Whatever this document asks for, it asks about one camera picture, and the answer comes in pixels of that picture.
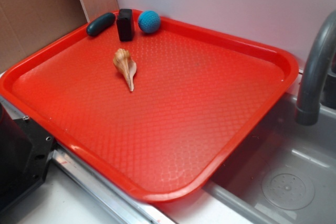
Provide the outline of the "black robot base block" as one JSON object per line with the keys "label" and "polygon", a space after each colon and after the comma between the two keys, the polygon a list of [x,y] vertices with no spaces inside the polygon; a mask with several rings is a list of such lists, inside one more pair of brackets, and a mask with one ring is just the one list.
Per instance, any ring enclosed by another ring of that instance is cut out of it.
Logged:
{"label": "black robot base block", "polygon": [[41,186],[54,137],[32,119],[12,119],[1,106],[1,213]]}

